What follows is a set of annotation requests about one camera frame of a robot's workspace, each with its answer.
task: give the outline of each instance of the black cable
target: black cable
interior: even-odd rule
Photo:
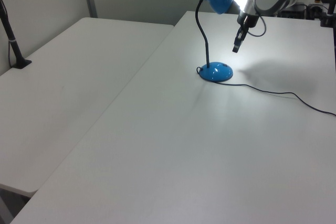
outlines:
[[[198,67],[196,69],[196,72],[198,74],[200,74],[200,71],[199,71],[200,67]],[[323,113],[323,114],[328,114],[328,115],[333,115],[333,116],[336,116],[336,114],[332,113],[332,112],[328,112],[328,111],[323,111],[323,110],[319,110],[311,105],[309,105],[308,103],[304,102],[303,99],[301,99],[297,94],[293,93],[293,92],[272,92],[272,91],[266,91],[266,90],[262,90],[262,89],[257,89],[253,86],[250,86],[248,84],[229,84],[229,83],[222,83],[222,82],[216,82],[216,81],[210,81],[210,82],[213,82],[215,84],[219,84],[219,85],[224,85],[224,86],[233,86],[233,87],[249,87],[251,89],[254,89],[254,90],[257,90],[259,92],[262,92],[262,93],[269,93],[269,94],[293,94],[296,96],[297,99],[299,99],[304,105],[308,106],[309,108],[313,109],[313,110],[316,110],[320,113]]]
[[[197,8],[196,8],[196,12],[195,12],[195,18],[196,18],[197,26],[198,26],[199,30],[201,31],[201,33],[203,35],[203,38],[204,38],[204,41],[205,41],[206,67],[209,68],[210,67],[210,61],[209,61],[208,39],[206,38],[205,33],[204,33],[204,31],[201,27],[200,21],[198,20],[198,10],[200,9],[200,6],[201,6],[202,2],[203,2],[203,0],[199,0],[199,3],[198,3]]]
[[[261,18],[262,22],[264,23],[265,30],[264,30],[264,32],[263,32],[262,34],[260,34],[260,35],[255,35],[255,34],[252,34],[252,33],[250,33],[250,32],[248,31],[247,33],[250,34],[250,35],[253,36],[253,37],[261,37],[261,36],[265,35],[266,30],[267,30],[267,28],[266,28],[266,23],[265,23],[263,17],[262,17],[260,14],[259,14],[259,17]]]

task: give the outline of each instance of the power cord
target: power cord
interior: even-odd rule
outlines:
[[[199,0],[198,6],[197,6],[197,8],[196,8],[196,12],[195,12],[195,17],[196,17],[197,25],[198,25],[198,27],[199,27],[199,29],[200,29],[200,31],[201,31],[203,37],[204,37],[204,40],[205,40],[206,60],[207,60],[207,64],[208,64],[208,62],[209,62],[208,40],[207,40],[206,35],[205,35],[205,33],[204,33],[203,29],[202,29],[202,26],[201,26],[201,24],[200,24],[200,21],[198,20],[198,11],[199,11],[199,9],[200,9],[200,6],[201,6],[201,3],[202,3],[202,2],[203,2],[203,0]],[[253,35],[253,34],[250,34],[250,33],[249,33],[250,35],[255,36],[255,37],[261,37],[261,36],[263,36],[263,35],[266,33],[266,23],[265,23],[264,19],[262,18],[262,16],[261,16],[260,14],[258,14],[258,15],[259,15],[259,17],[261,18],[261,20],[262,20],[262,22],[264,23],[264,25],[265,25],[265,31],[264,31],[263,34],[261,34],[261,35]],[[197,67],[197,68],[196,68],[196,72],[198,73],[198,75],[200,75],[200,70],[201,70],[201,67]],[[317,108],[315,108],[315,107],[309,105],[308,103],[304,102],[304,100],[301,99],[297,94],[295,94],[295,93],[293,93],[293,92],[273,92],[273,91],[266,91],[266,90],[262,90],[262,89],[255,88],[255,87],[253,87],[253,86],[251,86],[251,85],[248,85],[248,84],[229,84],[229,83],[222,83],[222,82],[216,82],[216,81],[210,81],[210,82],[213,82],[213,83],[215,83],[215,84],[219,84],[219,85],[223,85],[223,86],[231,86],[231,87],[249,87],[249,88],[254,89],[254,90],[257,90],[257,91],[259,91],[259,92],[262,92],[262,93],[268,93],[268,94],[292,94],[292,95],[296,96],[297,99],[299,99],[304,105],[308,106],[309,108],[311,108],[311,109],[313,109],[313,110],[316,110],[316,111],[318,111],[318,112],[320,112],[320,113],[323,113],[323,114],[328,114],[328,115],[336,116],[336,114],[334,114],[334,113],[332,113],[332,112],[319,110],[319,109],[317,109]]]

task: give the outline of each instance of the blue desk lamp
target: blue desk lamp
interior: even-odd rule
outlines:
[[[212,9],[218,13],[222,14],[225,13],[231,3],[232,0],[207,0],[209,1]],[[233,75],[232,68],[229,67],[227,64],[221,63],[221,62],[209,62],[209,46],[208,46],[208,41],[205,36],[205,33],[200,25],[200,22],[198,21],[198,10],[201,6],[201,3],[203,0],[200,0],[196,9],[195,17],[196,17],[196,22],[197,25],[204,37],[205,40],[205,51],[206,51],[206,65],[202,67],[197,68],[198,74],[205,80],[208,81],[226,81],[230,79]]]

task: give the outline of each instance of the white table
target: white table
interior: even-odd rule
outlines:
[[[336,111],[331,29],[265,18],[267,35],[235,54],[236,18],[200,13],[211,60],[234,70],[228,83]],[[187,12],[13,224],[333,223],[336,118],[206,82],[204,63]]]
[[[32,196],[172,26],[84,18],[0,77],[0,188]]]

